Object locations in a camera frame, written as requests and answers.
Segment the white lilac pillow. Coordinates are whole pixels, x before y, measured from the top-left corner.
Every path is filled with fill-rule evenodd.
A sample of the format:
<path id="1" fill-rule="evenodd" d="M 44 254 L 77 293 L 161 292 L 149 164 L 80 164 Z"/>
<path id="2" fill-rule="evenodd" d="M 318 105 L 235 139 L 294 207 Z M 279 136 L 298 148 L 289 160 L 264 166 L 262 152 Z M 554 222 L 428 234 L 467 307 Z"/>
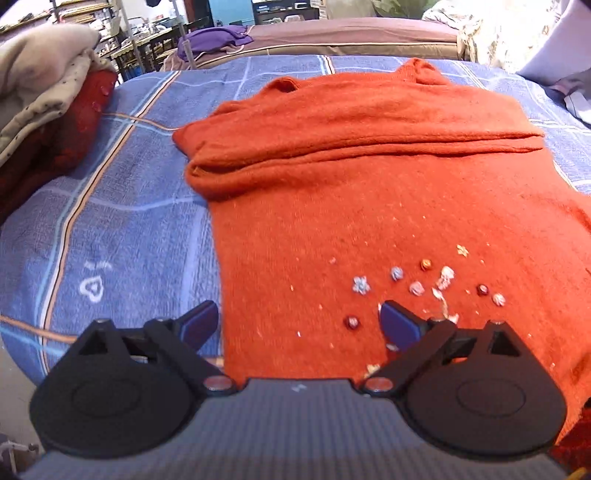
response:
<path id="1" fill-rule="evenodd" d="M 590 2 L 562 1 L 562 15 L 554 30 L 517 73 L 551 85 L 590 68 Z"/>

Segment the beige folded garment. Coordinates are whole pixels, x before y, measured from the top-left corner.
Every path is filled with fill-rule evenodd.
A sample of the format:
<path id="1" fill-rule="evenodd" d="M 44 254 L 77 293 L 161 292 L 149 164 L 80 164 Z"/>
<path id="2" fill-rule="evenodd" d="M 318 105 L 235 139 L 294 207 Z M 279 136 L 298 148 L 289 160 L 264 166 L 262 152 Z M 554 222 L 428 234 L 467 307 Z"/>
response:
<path id="1" fill-rule="evenodd" d="M 71 61 L 93 50 L 100 34 L 85 25 L 45 24 L 1 45 L 1 128 L 56 84 Z"/>

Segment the metal rack stand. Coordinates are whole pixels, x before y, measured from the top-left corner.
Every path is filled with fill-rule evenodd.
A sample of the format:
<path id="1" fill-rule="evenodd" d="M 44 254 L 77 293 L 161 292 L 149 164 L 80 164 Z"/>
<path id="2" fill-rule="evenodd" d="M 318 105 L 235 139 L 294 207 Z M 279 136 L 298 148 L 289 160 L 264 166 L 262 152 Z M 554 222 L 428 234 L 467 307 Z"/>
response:
<path id="1" fill-rule="evenodd" d="M 123 82 L 160 69 L 168 47 L 175 47 L 186 23 L 173 1 L 172 15 L 150 20 L 127 13 L 122 1 L 52 1 L 49 13 L 59 24 L 94 28 L 99 41 L 98 57 L 109 62 Z"/>

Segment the cream dotted folded garment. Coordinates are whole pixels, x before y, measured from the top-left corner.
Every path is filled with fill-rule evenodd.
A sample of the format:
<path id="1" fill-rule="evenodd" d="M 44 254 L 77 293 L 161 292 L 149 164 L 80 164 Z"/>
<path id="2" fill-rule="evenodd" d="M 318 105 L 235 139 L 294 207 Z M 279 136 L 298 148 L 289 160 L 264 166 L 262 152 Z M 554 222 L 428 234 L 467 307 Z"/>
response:
<path id="1" fill-rule="evenodd" d="M 113 73 L 115 69 L 92 50 L 87 49 L 75 57 L 63 77 L 25 106 L 1 128 L 1 162 L 6 163 L 20 144 L 37 128 L 63 116 L 81 91 L 89 73 Z"/>

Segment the white pink garment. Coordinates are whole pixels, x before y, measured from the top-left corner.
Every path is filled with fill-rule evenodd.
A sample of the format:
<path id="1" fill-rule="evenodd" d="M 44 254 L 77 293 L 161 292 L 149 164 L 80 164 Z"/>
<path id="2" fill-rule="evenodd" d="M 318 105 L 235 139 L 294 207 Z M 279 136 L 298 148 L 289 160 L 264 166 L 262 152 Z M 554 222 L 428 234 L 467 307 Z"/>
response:
<path id="1" fill-rule="evenodd" d="M 587 126 L 590 125 L 590 70 L 558 80 L 547 89 L 548 95 Z"/>

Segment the green potted plant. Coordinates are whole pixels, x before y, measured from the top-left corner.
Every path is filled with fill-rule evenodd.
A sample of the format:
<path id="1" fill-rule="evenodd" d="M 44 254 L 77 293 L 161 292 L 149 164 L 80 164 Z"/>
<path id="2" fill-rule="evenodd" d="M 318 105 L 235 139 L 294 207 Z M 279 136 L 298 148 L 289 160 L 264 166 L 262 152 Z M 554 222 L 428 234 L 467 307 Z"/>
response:
<path id="1" fill-rule="evenodd" d="M 438 0 L 373 0 L 377 15 L 385 18 L 421 19 Z"/>

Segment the floral pillow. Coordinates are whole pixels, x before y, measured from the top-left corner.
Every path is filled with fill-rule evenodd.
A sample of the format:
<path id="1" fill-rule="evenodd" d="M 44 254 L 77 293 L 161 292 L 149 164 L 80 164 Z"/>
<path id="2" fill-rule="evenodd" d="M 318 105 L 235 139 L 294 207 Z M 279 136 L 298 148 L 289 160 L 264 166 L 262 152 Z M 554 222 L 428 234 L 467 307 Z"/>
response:
<path id="1" fill-rule="evenodd" d="M 541 49 L 563 10 L 561 1 L 439 1 L 423 19 L 455 29 L 471 61 L 516 72 Z"/>

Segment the purple cloth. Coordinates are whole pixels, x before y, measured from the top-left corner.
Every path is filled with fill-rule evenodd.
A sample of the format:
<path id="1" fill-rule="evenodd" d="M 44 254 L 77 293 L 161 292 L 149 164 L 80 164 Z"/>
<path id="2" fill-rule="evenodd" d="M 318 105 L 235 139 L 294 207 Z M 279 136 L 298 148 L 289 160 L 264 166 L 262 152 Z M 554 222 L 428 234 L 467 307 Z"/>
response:
<path id="1" fill-rule="evenodd" d="M 225 47 L 242 47 L 253 41 L 249 35 L 249 28 L 243 25 L 214 26 L 195 30 L 185 37 L 188 46 L 184 42 L 177 49 L 178 57 L 188 61 L 187 51 L 191 51 L 192 59 L 196 61 L 205 54 L 221 52 Z"/>

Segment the dark red folded garment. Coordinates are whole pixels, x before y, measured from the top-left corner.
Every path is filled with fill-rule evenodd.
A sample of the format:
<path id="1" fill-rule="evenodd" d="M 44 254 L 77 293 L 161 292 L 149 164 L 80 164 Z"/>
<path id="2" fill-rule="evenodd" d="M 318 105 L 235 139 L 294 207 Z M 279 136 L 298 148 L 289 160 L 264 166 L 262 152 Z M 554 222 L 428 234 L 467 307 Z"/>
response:
<path id="1" fill-rule="evenodd" d="M 1 220 L 48 182 L 71 173 L 95 140 L 116 82 L 110 70 L 89 73 L 65 114 L 34 130 L 1 167 Z"/>

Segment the orange knit sweater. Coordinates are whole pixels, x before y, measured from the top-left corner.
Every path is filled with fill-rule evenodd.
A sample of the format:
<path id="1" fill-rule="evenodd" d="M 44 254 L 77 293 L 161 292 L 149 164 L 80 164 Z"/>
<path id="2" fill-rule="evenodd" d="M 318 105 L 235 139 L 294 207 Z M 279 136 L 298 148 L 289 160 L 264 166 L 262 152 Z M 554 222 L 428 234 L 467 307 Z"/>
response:
<path id="1" fill-rule="evenodd" d="M 590 199 L 511 97 L 412 59 L 282 77 L 174 132 L 207 200 L 224 367 L 360 379 L 377 306 L 508 322 L 565 395 L 590 394 Z"/>

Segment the brown mauve bed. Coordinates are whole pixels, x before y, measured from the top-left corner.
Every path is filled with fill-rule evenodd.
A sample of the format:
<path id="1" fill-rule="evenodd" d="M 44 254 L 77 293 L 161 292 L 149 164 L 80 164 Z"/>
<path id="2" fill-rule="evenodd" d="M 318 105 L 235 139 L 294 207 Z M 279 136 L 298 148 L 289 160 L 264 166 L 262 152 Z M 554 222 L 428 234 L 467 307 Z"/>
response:
<path id="1" fill-rule="evenodd" d="M 400 18 L 343 18 L 246 26 L 253 41 L 225 47 L 196 61 L 183 61 L 177 49 L 165 54 L 164 71 L 208 69 L 249 56 L 397 56 L 468 60 L 458 33 L 443 24 Z"/>

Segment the blue plaid bed sheet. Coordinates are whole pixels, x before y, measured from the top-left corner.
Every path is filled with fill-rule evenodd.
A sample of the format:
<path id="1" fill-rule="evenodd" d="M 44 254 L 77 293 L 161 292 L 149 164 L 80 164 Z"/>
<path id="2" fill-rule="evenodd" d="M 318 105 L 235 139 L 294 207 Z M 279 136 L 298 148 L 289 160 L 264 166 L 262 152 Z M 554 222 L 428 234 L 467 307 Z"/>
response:
<path id="1" fill-rule="evenodd" d="M 256 56 L 148 73 L 117 86 L 70 175 L 40 188 L 1 229 L 1 335 L 39 383 L 95 319 L 128 328 L 218 300 L 207 207 L 183 178 L 173 131 L 276 78 L 391 72 L 399 57 Z"/>

